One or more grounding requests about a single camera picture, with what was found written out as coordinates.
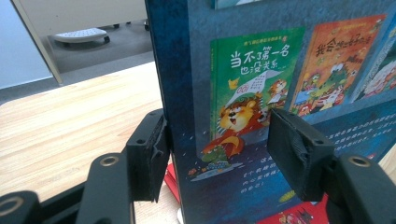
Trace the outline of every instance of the cartoon illustration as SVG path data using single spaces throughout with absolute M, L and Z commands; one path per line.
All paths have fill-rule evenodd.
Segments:
M 342 104 L 384 19 L 377 15 L 317 25 L 290 111 L 305 116 Z
M 286 80 L 278 79 L 268 91 L 271 94 L 271 100 L 267 103 L 271 107 L 281 107 L 285 104 L 288 91 L 286 90 Z
M 391 90 L 395 87 L 396 81 L 396 60 L 385 65 L 364 88 L 360 98 L 378 94 L 384 90 Z
M 280 224 L 310 224 L 311 220 L 314 218 L 305 209 L 303 210 L 304 210 L 303 212 L 299 210 L 298 213 L 296 214 L 290 213 L 285 215 L 284 213 L 280 213 L 282 217 L 279 219 L 279 223 Z
M 197 148 L 191 181 L 229 172 L 257 153 L 245 152 L 246 143 L 262 141 L 269 109 L 285 104 L 303 36 L 300 27 L 211 41 L 210 134 Z
M 236 88 L 238 88 L 238 81 L 239 81 L 239 78 L 237 78 L 235 80 L 228 79 L 228 86 L 230 87 L 230 90 L 233 91 Z
M 222 146 L 215 146 L 213 149 L 206 152 L 202 157 L 202 161 L 209 162 L 208 170 L 222 169 L 230 166 L 227 161 L 227 155 Z

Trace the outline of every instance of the floor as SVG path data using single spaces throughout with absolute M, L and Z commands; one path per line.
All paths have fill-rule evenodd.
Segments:
M 66 47 L 49 38 L 64 81 L 63 86 L 154 61 L 150 33 L 145 29 L 145 21 L 121 23 L 118 28 L 114 25 L 99 28 L 107 31 L 109 43 L 97 40 Z M 52 77 L 2 89 L 0 105 L 60 87 L 62 86 Z

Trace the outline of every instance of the white wall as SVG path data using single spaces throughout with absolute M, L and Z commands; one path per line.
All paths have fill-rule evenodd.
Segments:
M 0 89 L 52 77 L 9 0 L 0 1 Z
M 145 0 L 12 1 L 21 4 L 38 36 L 57 35 L 147 18 Z

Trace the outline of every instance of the book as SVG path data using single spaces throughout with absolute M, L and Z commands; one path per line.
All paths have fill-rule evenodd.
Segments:
M 350 101 L 367 98 L 396 88 L 396 4 L 378 35 L 378 46 L 373 59 L 365 64 L 361 79 L 351 93 Z
M 268 126 L 269 109 L 285 104 L 303 36 L 295 28 L 211 41 L 212 140 Z
M 262 0 L 211 0 L 212 7 L 215 9 L 225 7 L 235 7 L 248 3 L 259 2 Z
M 266 149 L 266 128 L 229 139 L 231 148 L 237 140 L 244 141 L 240 145 L 243 151 L 230 158 L 224 147 L 213 147 L 217 151 L 207 158 L 201 153 L 208 143 L 225 134 L 212 134 L 211 43 L 304 27 L 301 53 L 286 96 L 288 106 L 315 26 L 382 15 L 393 0 L 375 5 L 370 0 L 263 0 L 222 10 L 213 9 L 209 1 L 146 2 L 184 222 L 255 223 L 300 204 Z M 384 91 L 304 119 L 334 141 L 335 155 L 350 151 L 379 161 L 396 140 L 393 93 Z M 217 163 L 224 160 L 229 164 Z
M 385 17 L 317 25 L 290 111 L 305 116 L 342 104 Z
M 172 191 L 176 200 L 180 203 L 180 197 L 177 192 L 177 180 L 174 171 L 174 165 L 168 165 L 167 173 L 165 176 L 165 183 Z M 257 224 L 287 224 L 287 223 L 309 223 L 309 224 L 324 224 L 329 223 L 326 213 L 326 202 L 328 196 L 324 195 L 320 202 L 306 202 L 298 204 L 285 211 L 279 212 L 271 217 L 265 218 L 256 222 Z M 180 210 L 177 211 L 177 219 L 182 223 Z

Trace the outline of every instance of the wooden table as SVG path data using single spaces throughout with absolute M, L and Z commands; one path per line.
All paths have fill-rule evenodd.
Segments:
M 141 119 L 162 107 L 154 63 L 0 106 L 0 195 L 29 189 L 44 201 L 83 182 L 91 162 L 120 152 Z M 395 147 L 381 161 L 396 183 Z M 163 185 L 159 203 L 134 203 L 137 223 L 178 223 Z

